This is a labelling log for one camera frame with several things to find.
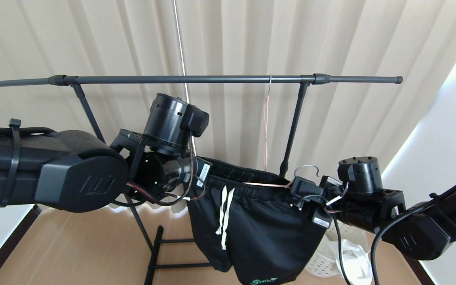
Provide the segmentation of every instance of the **metal hook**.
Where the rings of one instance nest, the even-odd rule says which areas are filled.
[[[293,172],[293,175],[295,175],[295,177],[296,177],[296,171],[299,170],[299,169],[301,169],[302,167],[314,167],[314,168],[316,169],[316,176],[317,176],[317,177],[320,176],[320,175],[319,175],[320,169],[319,169],[318,166],[315,166],[314,164],[304,164],[304,165],[302,165],[302,166],[298,166],[298,167],[295,169],[295,171]]]

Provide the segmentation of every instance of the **laundry basket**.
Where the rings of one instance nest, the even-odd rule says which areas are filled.
[[[369,252],[365,231],[343,224],[342,222],[338,222],[338,224],[341,238],[347,239],[354,244],[361,245],[365,252]],[[337,231],[335,231],[333,222],[331,227],[327,229],[309,263],[306,265],[306,271],[314,276],[327,278],[340,274],[335,263],[336,256],[333,256],[331,251],[328,250],[327,242],[329,240],[337,241]]]

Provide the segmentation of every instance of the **dark brown baseboard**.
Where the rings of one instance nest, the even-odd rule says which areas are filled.
[[[0,248],[0,269],[42,210],[34,205]]]
[[[435,283],[432,281],[427,272],[425,272],[425,269],[423,269],[422,264],[418,260],[409,258],[405,255],[402,256],[404,256],[405,260],[407,261],[407,264],[409,264],[409,267],[411,267],[414,274],[416,275],[416,277],[422,285],[435,285]]]

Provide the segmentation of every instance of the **black shorts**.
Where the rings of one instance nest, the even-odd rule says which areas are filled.
[[[188,201],[199,249],[216,270],[226,272],[233,265],[242,284],[277,285],[295,280],[326,229],[286,202],[288,189],[243,183],[288,184],[288,180],[203,159],[213,163],[205,181],[207,191],[201,199]],[[188,196],[200,193],[192,189]]]

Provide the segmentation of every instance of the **floor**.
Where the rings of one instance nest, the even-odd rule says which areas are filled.
[[[154,240],[157,227],[165,238],[191,238],[186,211],[138,209]],[[150,250],[130,211],[105,207],[89,213],[44,210],[0,270],[0,285],[143,284]],[[162,245],[160,263],[206,262],[194,244]],[[384,285],[419,285],[400,253],[387,243],[378,246],[378,272]],[[238,284],[233,270],[212,268],[158,270],[155,285]],[[318,278],[303,272],[293,285],[344,285],[339,276]]]

